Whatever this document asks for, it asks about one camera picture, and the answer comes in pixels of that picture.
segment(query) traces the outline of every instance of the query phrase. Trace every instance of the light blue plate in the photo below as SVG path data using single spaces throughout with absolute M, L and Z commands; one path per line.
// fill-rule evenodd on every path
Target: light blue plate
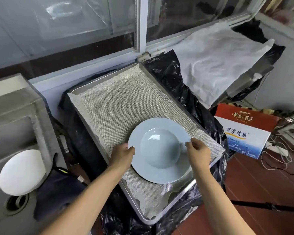
M 173 120 L 145 120 L 136 126 L 129 137 L 129 147 L 135 147 L 132 166 L 150 182 L 175 182 L 190 167 L 185 147 L 185 142 L 189 141 L 185 129 Z

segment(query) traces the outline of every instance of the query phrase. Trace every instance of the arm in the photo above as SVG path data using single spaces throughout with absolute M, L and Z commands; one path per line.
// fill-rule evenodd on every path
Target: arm
M 129 169 L 135 148 L 113 148 L 107 169 L 41 235 L 87 235 L 110 193 Z
M 191 142 L 186 142 L 185 145 L 213 233 L 215 235 L 255 235 L 210 173 L 210 149 L 196 138 L 192 138 Z

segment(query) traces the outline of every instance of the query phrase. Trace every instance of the hand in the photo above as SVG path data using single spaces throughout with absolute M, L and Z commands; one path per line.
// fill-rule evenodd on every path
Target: hand
M 135 154 L 135 148 L 127 148 L 128 144 L 123 143 L 113 147 L 109 168 L 118 171 L 121 176 L 129 169 L 132 163 L 133 155 Z
M 210 149 L 196 138 L 191 138 L 191 142 L 186 142 L 185 146 L 192 169 L 199 174 L 209 171 Z

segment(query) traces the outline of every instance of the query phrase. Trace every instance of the sink drain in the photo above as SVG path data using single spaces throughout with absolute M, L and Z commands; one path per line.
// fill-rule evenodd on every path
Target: sink drain
M 21 212 L 27 205 L 29 195 L 11 196 L 4 203 L 5 215 L 11 216 Z

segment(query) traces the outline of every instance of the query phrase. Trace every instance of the baking tray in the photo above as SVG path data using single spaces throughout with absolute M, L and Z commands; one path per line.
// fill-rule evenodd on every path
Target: baking tray
M 153 74 L 151 72 L 149 72 L 149 70 L 146 69 L 146 67 L 144 66 L 144 64 L 139 63 L 139 62 L 135 62 L 135 63 L 131 63 L 127 66 L 125 66 L 122 69 L 110 72 L 104 76 L 101 76 L 99 78 L 96 78 L 94 80 L 91 80 L 89 82 L 86 82 L 84 85 L 82 86 L 77 86 L 75 88 L 73 88 L 69 93 L 78 95 L 86 90 L 89 90 L 90 88 L 105 82 L 106 80 L 109 80 L 115 76 L 117 76 L 118 74 L 132 68 L 135 66 L 139 66 L 139 68 L 146 74 L 146 76 L 153 81 L 153 83 L 156 84 L 157 87 L 160 88 L 160 90 L 165 93 L 181 110 L 183 110 L 183 112 L 196 124 L 196 126 L 203 130 L 205 133 L 207 133 L 202 127 L 201 125 L 198 124 L 198 122 L 191 116 L 190 113 L 188 113 L 188 111 L 173 97 L 173 95 L 171 93 L 169 93 L 165 87 L 153 76 Z M 104 150 L 103 146 L 100 144 L 99 142 L 99 138 L 97 135 L 95 135 L 90 127 L 88 126 L 88 124 L 86 123 L 85 119 L 82 117 L 82 115 L 79 113 L 79 111 L 75 108 L 76 112 L 78 113 L 79 117 L 81 118 L 83 124 L 85 125 L 88 133 L 90 134 L 91 138 L 93 139 L 94 143 L 96 144 L 96 146 L 98 147 L 100 153 L 102 154 L 104 160 L 106 161 L 106 163 L 109 163 L 109 155 L 106 153 L 106 151 Z M 210 167 L 212 167 L 217 161 L 219 161 L 219 159 L 221 158 L 222 155 L 220 155 L 219 157 L 213 159 L 213 161 L 210 163 Z M 172 193 L 170 198 L 169 198 L 169 202 L 168 205 L 161 211 L 161 213 L 159 213 L 156 217 L 153 217 L 152 219 L 148 219 L 147 217 L 145 217 L 140 209 L 140 205 L 139 205 L 139 200 L 135 199 L 131 193 L 131 191 L 129 190 L 127 183 L 124 179 L 121 179 L 121 181 L 119 182 L 119 186 L 121 187 L 121 189 L 123 190 L 125 196 L 127 197 L 127 199 L 129 200 L 130 204 L 132 205 L 133 209 L 135 210 L 137 216 L 139 217 L 139 219 L 147 225 L 153 225 L 155 224 L 157 221 L 159 221 L 159 219 L 161 219 L 162 216 L 164 216 L 168 210 L 189 190 L 192 188 L 192 186 L 196 183 L 195 179 L 191 179 L 187 182 L 187 184 L 181 188 L 179 193 Z

